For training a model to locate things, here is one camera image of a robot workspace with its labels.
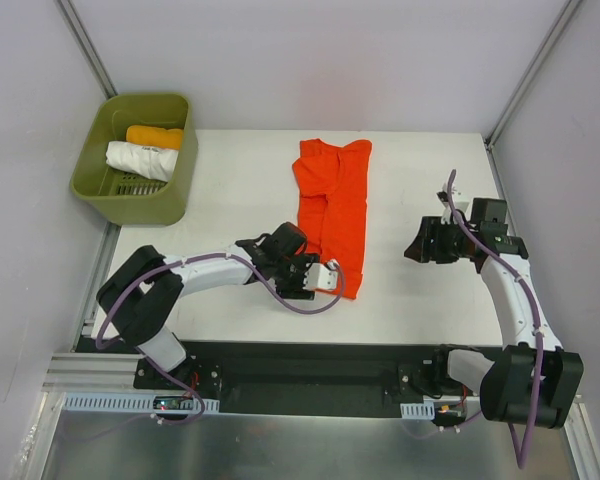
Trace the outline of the orange t shirt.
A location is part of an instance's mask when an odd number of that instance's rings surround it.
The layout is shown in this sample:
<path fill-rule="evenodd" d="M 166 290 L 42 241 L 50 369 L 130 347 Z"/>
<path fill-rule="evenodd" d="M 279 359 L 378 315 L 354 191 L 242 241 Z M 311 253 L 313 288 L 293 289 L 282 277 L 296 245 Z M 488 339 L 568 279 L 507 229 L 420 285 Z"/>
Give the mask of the orange t shirt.
<path fill-rule="evenodd" d="M 300 142 L 292 165 L 299 189 L 297 224 L 307 236 L 307 250 L 324 262 L 338 262 L 343 296 L 350 300 L 363 281 L 371 153 L 366 139 L 345 146 L 309 139 Z"/>

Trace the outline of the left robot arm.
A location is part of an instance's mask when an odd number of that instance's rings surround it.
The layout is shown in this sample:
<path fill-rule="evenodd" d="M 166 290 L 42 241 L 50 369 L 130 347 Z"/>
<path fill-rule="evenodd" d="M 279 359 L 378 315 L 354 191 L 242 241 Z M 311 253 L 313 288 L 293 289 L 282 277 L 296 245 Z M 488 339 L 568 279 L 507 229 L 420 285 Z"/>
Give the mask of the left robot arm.
<path fill-rule="evenodd" d="M 96 298 L 117 336 L 155 363 L 168 388 L 190 383 L 191 355 L 166 327 L 177 301 L 187 295 L 256 281 L 282 299 L 311 300 L 337 285 L 338 273 L 307 251 L 305 234 L 290 222 L 273 233 L 238 240 L 224 251 L 179 258 L 155 247 L 138 248 L 99 289 Z"/>

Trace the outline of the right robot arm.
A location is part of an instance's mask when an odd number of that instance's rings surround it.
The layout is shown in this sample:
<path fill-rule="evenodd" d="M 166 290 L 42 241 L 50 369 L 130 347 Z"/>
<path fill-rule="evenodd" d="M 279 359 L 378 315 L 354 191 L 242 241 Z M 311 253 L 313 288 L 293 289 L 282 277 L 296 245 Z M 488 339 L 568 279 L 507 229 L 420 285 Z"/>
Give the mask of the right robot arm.
<path fill-rule="evenodd" d="M 584 364 L 563 348 L 546 320 L 524 241 L 508 233 L 506 202 L 468 202 L 444 192 L 438 198 L 443 214 L 422 218 L 404 255 L 421 264 L 469 260 L 491 296 L 503 346 L 493 360 L 468 346 L 440 347 L 430 369 L 432 387 L 446 395 L 468 387 L 491 421 L 523 425 L 533 416 L 537 427 L 562 427 Z"/>

